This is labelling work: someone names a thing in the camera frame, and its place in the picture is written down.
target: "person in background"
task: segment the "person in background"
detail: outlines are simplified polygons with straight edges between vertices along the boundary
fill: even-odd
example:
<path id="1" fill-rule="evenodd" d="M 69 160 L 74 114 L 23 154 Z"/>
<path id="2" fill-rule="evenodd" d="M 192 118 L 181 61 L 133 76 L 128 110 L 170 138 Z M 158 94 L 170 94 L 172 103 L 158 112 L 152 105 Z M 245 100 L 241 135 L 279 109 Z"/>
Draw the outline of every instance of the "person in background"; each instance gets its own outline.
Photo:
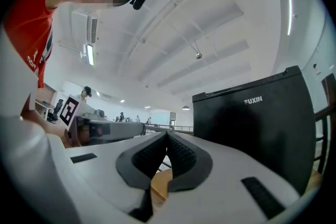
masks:
<path id="1" fill-rule="evenodd" d="M 52 121 L 57 121 L 58 120 L 58 116 L 57 114 L 59 113 L 59 111 L 61 110 L 62 106 L 63 106 L 63 99 L 59 99 L 58 103 L 56 104 L 56 107 L 53 111 L 53 113 L 51 115 L 48 115 L 48 121 L 52 122 Z"/>
<path id="2" fill-rule="evenodd" d="M 169 121 L 169 128 L 170 128 L 171 130 L 174 130 L 174 129 L 175 129 L 175 127 L 173 126 L 172 121 Z"/>
<path id="3" fill-rule="evenodd" d="M 85 86 L 84 89 L 82 90 L 81 94 L 76 95 L 75 97 L 80 99 L 82 102 L 86 103 L 86 97 L 91 97 L 91 88 L 88 86 Z"/>
<path id="4" fill-rule="evenodd" d="M 125 119 L 124 112 L 120 113 L 119 121 L 122 122 Z"/>
<path id="5" fill-rule="evenodd" d="M 119 5 L 122 0 L 15 0 L 7 10 L 1 28 L 9 45 L 18 52 L 22 60 L 38 77 L 36 87 L 44 87 L 44 71 L 53 43 L 52 15 L 63 2 L 112 3 Z M 34 109 L 33 95 L 29 95 L 21 116 L 24 120 L 40 125 L 46 133 L 59 136 L 65 147 L 72 147 L 67 130 L 47 122 Z"/>

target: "fluorescent light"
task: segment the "fluorescent light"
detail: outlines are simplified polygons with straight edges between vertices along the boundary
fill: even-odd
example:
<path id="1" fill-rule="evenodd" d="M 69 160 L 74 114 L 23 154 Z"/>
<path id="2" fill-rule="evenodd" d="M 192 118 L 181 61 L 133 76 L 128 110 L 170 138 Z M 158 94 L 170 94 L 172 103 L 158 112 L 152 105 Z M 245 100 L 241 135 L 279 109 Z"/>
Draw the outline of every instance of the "fluorescent light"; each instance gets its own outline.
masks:
<path id="1" fill-rule="evenodd" d="M 292 28 L 292 17 L 293 17 L 292 0 L 289 0 L 289 21 L 288 21 L 288 32 L 287 32 L 288 36 L 290 34 L 290 29 Z"/>
<path id="2" fill-rule="evenodd" d="M 91 45 L 87 45 L 87 49 L 88 49 L 88 56 L 89 56 L 89 63 L 90 65 L 94 65 L 93 63 L 93 47 Z"/>

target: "ceiling beam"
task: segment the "ceiling beam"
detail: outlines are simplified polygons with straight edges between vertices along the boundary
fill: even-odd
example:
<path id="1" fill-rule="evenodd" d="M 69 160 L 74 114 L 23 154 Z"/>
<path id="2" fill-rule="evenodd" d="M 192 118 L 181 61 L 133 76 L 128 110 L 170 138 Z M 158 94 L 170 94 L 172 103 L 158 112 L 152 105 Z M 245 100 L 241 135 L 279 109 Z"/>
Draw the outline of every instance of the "ceiling beam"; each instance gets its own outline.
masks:
<path id="1" fill-rule="evenodd" d="M 245 50 L 248 49 L 248 45 L 247 45 L 247 41 L 246 40 L 240 40 L 236 43 L 233 43 L 225 48 L 223 48 L 222 50 L 218 51 L 218 57 L 214 56 L 214 55 L 210 55 L 208 57 L 205 58 L 206 62 L 208 65 L 212 65 L 218 61 L 221 61 L 225 58 L 228 58 L 232 55 L 235 54 L 239 54 Z M 202 68 L 206 67 L 206 65 L 201 62 L 201 61 L 197 61 L 195 63 L 193 63 L 192 65 L 188 66 L 188 69 L 182 69 L 172 75 L 170 75 L 169 77 L 163 79 L 162 81 L 160 81 L 158 83 L 158 87 L 164 87 L 169 83 L 172 83 L 175 80 L 178 79 L 182 79 L 185 76 L 188 76 L 189 74 L 196 72 Z"/>
<path id="2" fill-rule="evenodd" d="M 239 76 L 247 72 L 251 72 L 251 65 L 248 62 L 245 62 L 237 67 L 233 67 L 233 68 L 221 71 L 221 72 L 209 74 L 202 78 L 198 78 L 197 80 L 194 80 L 190 83 L 187 83 L 186 85 L 182 87 L 177 88 L 176 90 L 173 90 L 172 94 L 173 95 L 181 94 L 183 92 L 191 91 L 191 90 L 200 88 L 202 86 L 215 83 L 217 81 L 223 81 L 226 79 L 234 78 L 236 76 Z"/>
<path id="3" fill-rule="evenodd" d="M 193 42 L 194 40 L 199 40 L 200 38 L 202 38 L 204 35 L 207 35 L 213 31 L 215 31 L 216 29 L 220 28 L 221 26 L 223 26 L 224 24 L 227 24 L 229 22 L 233 22 L 236 21 L 240 18 L 243 17 L 243 12 L 237 12 L 237 13 L 233 13 L 230 14 L 229 16 L 225 16 L 223 19 L 214 22 L 212 25 L 210 25 L 207 29 L 205 29 L 203 31 L 203 33 L 199 33 L 196 36 L 193 36 L 189 39 L 189 42 Z M 142 81 L 144 80 L 146 77 L 148 77 L 149 75 L 151 75 L 157 68 L 159 68 L 161 65 L 163 65 L 164 63 L 168 62 L 171 58 L 173 58 L 175 55 L 177 55 L 180 51 L 184 50 L 186 47 L 188 46 L 188 44 L 182 43 L 182 44 L 177 44 L 174 45 L 174 49 L 169 53 L 169 55 L 166 55 L 165 57 L 163 57 L 160 60 L 157 60 L 156 62 L 151 62 L 148 64 L 148 72 L 142 72 L 141 74 L 139 74 L 137 76 L 137 79 Z"/>

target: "ceiling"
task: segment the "ceiling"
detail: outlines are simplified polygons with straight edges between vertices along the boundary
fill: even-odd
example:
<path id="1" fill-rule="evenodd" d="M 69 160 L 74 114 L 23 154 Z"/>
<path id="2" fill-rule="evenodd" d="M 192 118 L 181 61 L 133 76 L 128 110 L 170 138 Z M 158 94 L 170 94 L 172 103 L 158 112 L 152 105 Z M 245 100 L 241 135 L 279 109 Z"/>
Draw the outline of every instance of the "ceiling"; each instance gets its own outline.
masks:
<path id="1" fill-rule="evenodd" d="M 71 36 L 70 14 L 76 8 L 70 3 L 59 7 L 54 40 L 68 47 L 62 49 L 73 54 L 73 61 L 88 66 L 75 53 L 82 44 Z M 98 10 L 95 66 L 86 68 L 190 102 L 197 93 L 269 76 L 281 12 L 280 0 L 146 0 L 140 10 L 128 4 Z M 198 52 L 201 59 L 196 59 Z"/>

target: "black pad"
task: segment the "black pad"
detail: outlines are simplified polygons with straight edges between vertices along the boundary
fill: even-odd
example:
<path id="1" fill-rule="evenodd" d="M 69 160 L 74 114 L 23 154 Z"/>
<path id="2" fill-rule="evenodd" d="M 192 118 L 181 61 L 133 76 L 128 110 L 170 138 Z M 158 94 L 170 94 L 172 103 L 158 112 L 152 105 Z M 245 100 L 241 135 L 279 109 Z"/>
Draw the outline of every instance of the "black pad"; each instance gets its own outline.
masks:
<path id="1" fill-rule="evenodd" d="M 242 179 L 241 182 L 268 219 L 271 219 L 284 211 L 284 207 L 258 179 L 255 177 L 248 177 Z"/>
<path id="2" fill-rule="evenodd" d="M 97 158 L 97 156 L 94 153 L 89 153 L 85 155 L 71 157 L 70 159 L 72 160 L 73 163 L 80 163 L 80 162 L 88 161 L 93 158 Z"/>
<path id="3" fill-rule="evenodd" d="M 248 84 L 193 96 L 194 136 L 249 154 L 300 193 L 313 166 L 316 135 L 299 67 Z"/>

